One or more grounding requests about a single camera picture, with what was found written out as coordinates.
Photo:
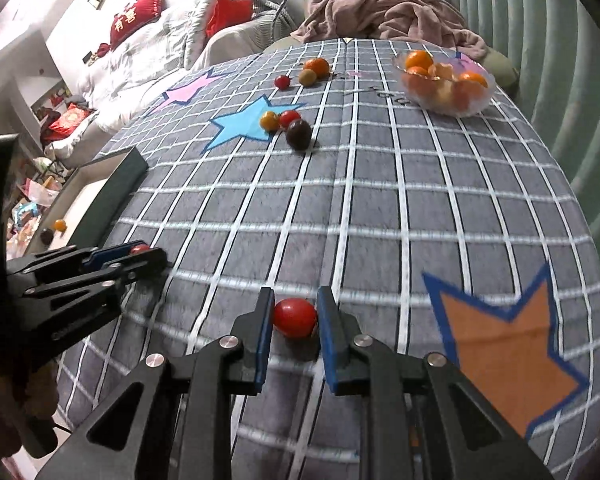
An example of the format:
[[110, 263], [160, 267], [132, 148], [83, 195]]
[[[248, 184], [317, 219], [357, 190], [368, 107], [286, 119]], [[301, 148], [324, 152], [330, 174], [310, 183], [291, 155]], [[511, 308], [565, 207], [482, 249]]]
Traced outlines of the person hand holding gripper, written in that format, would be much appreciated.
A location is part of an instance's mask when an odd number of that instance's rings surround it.
[[17, 422], [28, 417], [51, 419], [58, 405], [57, 364], [42, 366], [25, 379], [22, 401], [14, 397], [12, 381], [0, 376], [0, 460], [12, 456], [22, 447]]

